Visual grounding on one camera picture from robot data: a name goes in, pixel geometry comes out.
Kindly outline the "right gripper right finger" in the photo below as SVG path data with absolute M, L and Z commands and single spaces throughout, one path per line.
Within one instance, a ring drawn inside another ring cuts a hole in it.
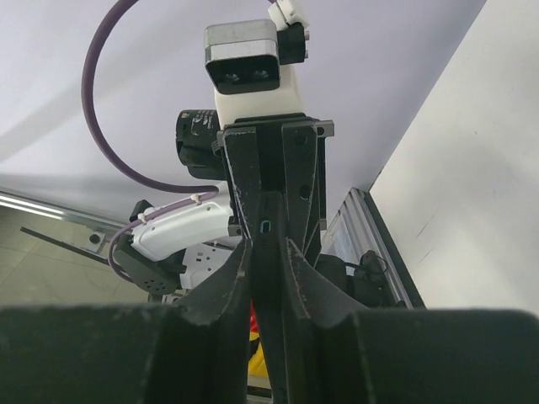
M 369 309 L 281 248 L 290 402 L 537 402 L 536 316 Z

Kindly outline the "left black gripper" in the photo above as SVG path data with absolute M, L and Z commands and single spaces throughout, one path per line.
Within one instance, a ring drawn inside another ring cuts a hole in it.
M 214 109 L 187 109 L 176 123 L 176 149 L 193 177 L 227 181 L 234 219 L 252 248 L 261 222 L 275 221 L 262 198 L 277 193 L 286 237 L 314 265 L 327 224 L 325 141 L 333 135 L 333 121 L 303 113 L 220 126 Z

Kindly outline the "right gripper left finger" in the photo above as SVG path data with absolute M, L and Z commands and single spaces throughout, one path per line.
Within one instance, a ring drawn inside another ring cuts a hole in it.
M 172 305 L 2 308 L 2 402 L 244 403 L 251 257 Z

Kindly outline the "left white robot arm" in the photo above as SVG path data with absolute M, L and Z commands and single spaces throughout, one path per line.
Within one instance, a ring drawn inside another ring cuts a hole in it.
M 111 245 L 110 262 L 153 296 L 191 290 L 215 273 L 217 241 L 252 240 L 262 259 L 289 237 L 311 265 L 326 220 L 325 141 L 331 120 L 302 113 L 203 124 L 215 111 L 186 110 L 177 152 L 189 172 L 214 185 L 157 207 L 140 201 Z

